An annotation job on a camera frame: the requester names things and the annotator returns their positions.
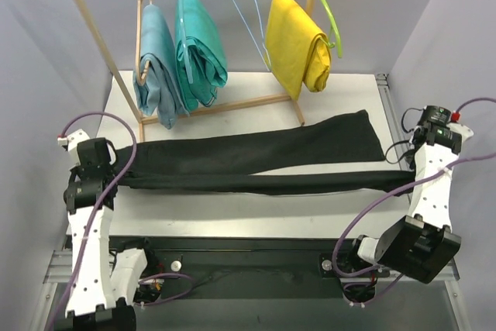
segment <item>white tabletop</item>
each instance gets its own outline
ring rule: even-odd
[[[133,95],[132,73],[122,77]],[[218,103],[282,92],[271,73],[229,73],[219,90]],[[373,75],[332,74],[324,92],[303,88],[299,104],[306,125],[332,116],[366,109],[383,150],[392,144],[388,121]],[[122,117],[138,134],[138,125],[117,84],[112,85],[105,111]],[[146,140],[195,139],[240,133],[289,129],[298,125],[290,102],[180,119],[172,130],[160,124],[145,127]],[[103,118],[99,136],[117,148],[131,144],[129,134],[110,118]],[[320,164],[265,174],[317,174],[397,170],[387,162]],[[359,190],[327,195],[266,196],[248,194],[179,195],[119,187],[111,235],[336,238],[351,219],[382,191]],[[349,237],[379,236],[408,210],[406,196],[390,198],[369,213]]]

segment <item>light blue towel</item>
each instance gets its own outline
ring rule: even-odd
[[[139,109],[151,116],[157,109],[158,119],[170,129],[180,114],[188,114],[184,107],[177,83],[174,42],[164,15],[155,5],[147,5],[141,21],[141,61],[150,62],[146,83],[140,86],[133,74],[134,91]]]
[[[176,8],[176,63],[177,77],[186,109],[210,106],[217,98],[217,87],[227,82],[227,60],[217,26],[200,0],[177,0]],[[184,65],[179,2],[184,2],[186,45],[193,73],[190,84]]]

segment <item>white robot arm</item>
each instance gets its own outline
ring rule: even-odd
[[[361,236],[356,241],[361,260],[429,283],[458,252],[461,238],[453,234],[449,214],[453,170],[446,166],[458,159],[463,143],[474,133],[452,120],[445,108],[423,109],[407,161],[415,169],[416,181],[444,173],[414,187],[408,213],[380,238]]]
[[[71,224],[74,269],[95,202],[115,177],[109,151],[113,147],[106,139],[90,139],[82,129],[59,138],[57,142],[67,149],[74,162],[64,193]],[[143,249],[124,250],[117,254],[111,273],[108,244],[116,192],[117,187],[108,194],[85,238],[86,249],[67,303],[66,319],[59,322],[56,329],[101,329],[107,326],[117,330],[123,329],[118,326],[122,322],[127,323],[126,330],[133,329],[132,326],[129,328],[133,323],[136,329],[133,297],[147,260]]]

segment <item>black cloth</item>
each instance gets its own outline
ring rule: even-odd
[[[117,150],[121,169],[131,147]],[[335,116],[313,126],[197,140],[138,144],[135,175],[257,174],[307,164],[385,160],[368,113]]]
[[[117,171],[131,147],[117,150]],[[313,126],[198,140],[138,144],[120,185],[143,189],[298,195],[371,188],[389,191],[414,179],[412,172],[253,175],[309,164],[385,160],[368,113],[335,116]]]
[[[362,188],[391,191],[414,180],[414,172],[364,171],[338,174],[292,174],[284,176],[245,174],[163,176],[159,174],[148,174],[147,176],[137,178],[132,175],[126,176],[119,184],[136,189],[301,195],[350,191]]]

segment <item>clothes rack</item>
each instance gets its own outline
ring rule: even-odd
[[[100,52],[102,53],[102,56],[107,63],[108,69],[114,76],[115,81],[117,82],[117,85],[119,86],[120,90],[122,91],[122,94],[124,95],[129,107],[131,108],[133,115],[136,118],[136,121],[139,124],[139,141],[143,142],[145,140],[145,125],[149,124],[154,124],[158,123],[158,118],[157,116],[151,116],[151,117],[145,117],[142,112],[138,109],[136,106],[136,103],[129,93],[129,90],[126,87],[126,84],[124,83],[124,80],[122,79],[122,76],[119,72],[119,69],[117,68],[117,65],[115,64],[115,61],[105,43],[103,40],[102,35],[100,34],[98,27],[96,26],[95,20],[93,19],[93,16],[86,5],[85,0],[74,0],[76,3],[76,6],[79,8],[79,11],[81,15],[83,16],[84,21],[86,22],[87,27],[89,28],[91,34],[93,35],[93,38],[95,39],[95,42],[98,45],[98,48],[100,49]],[[311,15],[313,11],[313,6],[314,6],[315,0],[307,0],[306,6],[305,6],[305,11]],[[268,95],[268,96],[263,96],[263,97],[258,97],[258,98],[251,98],[247,100],[242,100],[238,102],[229,102],[225,104],[219,104],[219,105],[213,105],[209,108],[200,108],[195,110],[194,112],[191,113],[191,116],[203,116],[207,114],[214,114],[217,112],[225,112],[225,111],[230,111],[230,110],[237,110],[237,109],[245,109],[245,108],[251,108],[255,106],[260,106],[260,105],[268,105],[268,104],[274,104],[276,102],[288,102],[291,101],[294,110],[296,112],[296,115],[298,117],[299,122],[303,125],[305,123],[305,120],[303,118],[303,115],[301,113],[301,110],[298,106],[298,103],[291,100],[288,94],[282,93],[278,95]]]

